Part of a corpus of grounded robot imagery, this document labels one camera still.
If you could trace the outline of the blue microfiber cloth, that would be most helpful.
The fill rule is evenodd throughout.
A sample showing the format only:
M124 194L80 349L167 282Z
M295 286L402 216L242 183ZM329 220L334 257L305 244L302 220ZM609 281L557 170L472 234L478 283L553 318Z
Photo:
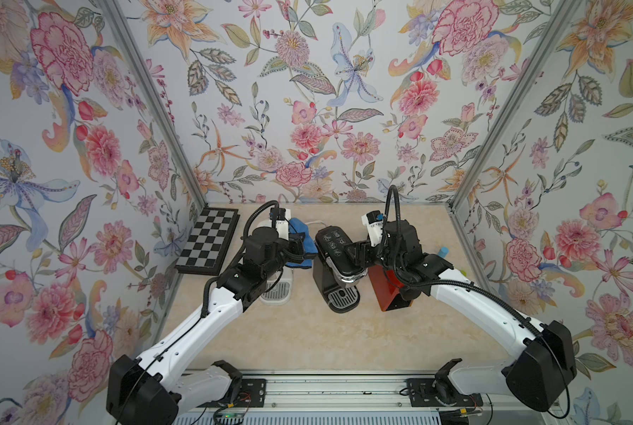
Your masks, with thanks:
M290 251L295 253L302 260L286 263L287 267L293 269L310 269L318 254L318 249L309 233L309 226L297 218L288 221Z

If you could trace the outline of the black coffee machine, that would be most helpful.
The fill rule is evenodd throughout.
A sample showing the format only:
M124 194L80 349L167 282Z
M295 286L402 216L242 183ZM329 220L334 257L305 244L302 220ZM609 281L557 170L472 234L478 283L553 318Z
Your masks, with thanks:
M346 232L338 226L318 231L315 238L318 256L314 260L313 278L327 306L334 313L348 313L360 302L358 283L368 270L358 266L348 255L353 245Z

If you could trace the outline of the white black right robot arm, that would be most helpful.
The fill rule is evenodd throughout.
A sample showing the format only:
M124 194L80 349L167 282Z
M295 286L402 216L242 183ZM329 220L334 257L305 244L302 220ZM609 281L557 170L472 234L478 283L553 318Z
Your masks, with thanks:
M410 304L426 295L451 306L490 335L505 359L470 364L451 359L438 369L431 393L444 406L463 397L505 395L537 412L548 412L577 375L571 333L558 321L541 322L521 313L466 278L437 254L425 253L408 221L389 221L379 211L362 217L368 237L348 246L371 282Z

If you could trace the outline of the red coffee machine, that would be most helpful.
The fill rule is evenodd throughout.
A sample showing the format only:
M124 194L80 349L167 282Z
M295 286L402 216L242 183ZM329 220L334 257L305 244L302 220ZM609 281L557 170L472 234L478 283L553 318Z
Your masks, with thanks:
M385 270L382 266L372 266L368 270L368 276L382 312L407 308L412 305L411 300L406 300L401 296L403 286L393 271Z

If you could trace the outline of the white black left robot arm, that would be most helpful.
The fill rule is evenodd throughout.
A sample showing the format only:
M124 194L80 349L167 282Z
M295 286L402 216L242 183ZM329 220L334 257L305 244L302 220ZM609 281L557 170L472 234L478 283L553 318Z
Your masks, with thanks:
M203 302L168 336L132 359L117 359L109 370L106 408L118 424L171 424L204 404L236 402L242 374L226 361L203 372L187 368L215 336L266 292L272 276L287 263L301 262L302 234L281 235L260 227L246 237L240 261L208 280Z

